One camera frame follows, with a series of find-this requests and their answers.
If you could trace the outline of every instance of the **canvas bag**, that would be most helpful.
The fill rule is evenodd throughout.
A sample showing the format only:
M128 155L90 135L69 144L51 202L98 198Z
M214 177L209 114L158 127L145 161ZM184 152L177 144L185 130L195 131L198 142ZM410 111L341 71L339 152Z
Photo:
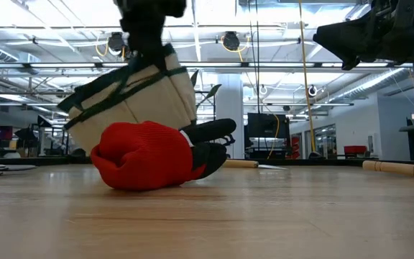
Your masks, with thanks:
M180 129L196 120L196 98L186 68L171 44L164 46L167 71L145 59L132 59L117 69L75 89L58 108L69 114L65 125L88 154L112 123L145 121Z

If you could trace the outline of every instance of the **ceiling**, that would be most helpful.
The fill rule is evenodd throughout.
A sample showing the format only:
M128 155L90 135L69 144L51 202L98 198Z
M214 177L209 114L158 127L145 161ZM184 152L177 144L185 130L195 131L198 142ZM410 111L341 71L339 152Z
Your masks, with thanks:
M120 32L121 15L112 0L0 0L0 50L14 57L27 53L41 63L121 62L121 55L106 51L112 32ZM300 10L295 0L192 0L182 18L167 18L162 33L164 42L171 42L183 62L260 62L302 63L303 43ZM338 63L340 60L312 41L318 26L356 19L369 11L368 4L352 0L303 1L304 47L308 63ZM241 55L226 51L221 37L226 31L236 32L241 41ZM46 68L37 75L0 68L1 91L71 91L92 81L109 69ZM308 84L323 90L318 98L343 91L345 86L385 69L309 70ZM196 89L207 91L218 83L218 73L225 69L202 70ZM244 86L254 85L252 71L238 71ZM305 98L304 73L298 69L262 69L260 84L265 101L301 102ZM256 95L249 96L250 101ZM58 103L62 97L37 95L38 102ZM17 101L2 98L0 101Z

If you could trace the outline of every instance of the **wooden floor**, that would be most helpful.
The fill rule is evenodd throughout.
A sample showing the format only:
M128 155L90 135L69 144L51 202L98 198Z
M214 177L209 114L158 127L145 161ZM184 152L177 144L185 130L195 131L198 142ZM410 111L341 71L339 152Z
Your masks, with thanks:
M92 166L0 177L0 259L414 258L414 178L223 169L140 194Z

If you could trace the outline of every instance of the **spotlight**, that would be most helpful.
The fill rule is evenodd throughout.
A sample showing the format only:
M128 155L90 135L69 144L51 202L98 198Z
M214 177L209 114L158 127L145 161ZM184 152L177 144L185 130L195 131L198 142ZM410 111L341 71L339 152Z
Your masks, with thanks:
M262 85L262 87L259 89L260 94L267 94L267 88L265 85Z
M223 38L223 46L230 51L236 51L240 46L239 38L236 35L236 32L226 32Z
M126 44L122 39L122 32L111 33L111 37L108 40L108 46L110 49L112 49L114 52L121 52L122 47L124 47L125 45Z
M316 97L316 95L317 95L317 88L314 85L311 85L308 88L308 94L309 94L310 97Z

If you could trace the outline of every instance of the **black cable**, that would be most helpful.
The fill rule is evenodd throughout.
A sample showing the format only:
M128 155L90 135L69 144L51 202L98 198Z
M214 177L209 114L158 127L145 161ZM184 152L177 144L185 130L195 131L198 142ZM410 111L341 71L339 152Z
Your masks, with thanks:
M259 24L258 24L258 3L255 3L255 11L257 13L257 70L258 70L258 77L257 77L257 86L259 87Z
M252 8L250 7L250 1L251 0L248 0L249 14L252 13ZM252 56L253 56L253 64L254 64L253 69L254 69L254 72L255 72L255 83L257 85L257 110L258 110L258 114L260 114L261 111L259 110L259 81L258 81L258 77L259 76L258 76L258 73L257 73L257 67L255 65L256 64L256 59L255 59L255 46L254 46L254 40L253 40L254 33L253 33L252 20L250 19L249 21L250 21L250 37L251 37L251 40L252 40Z

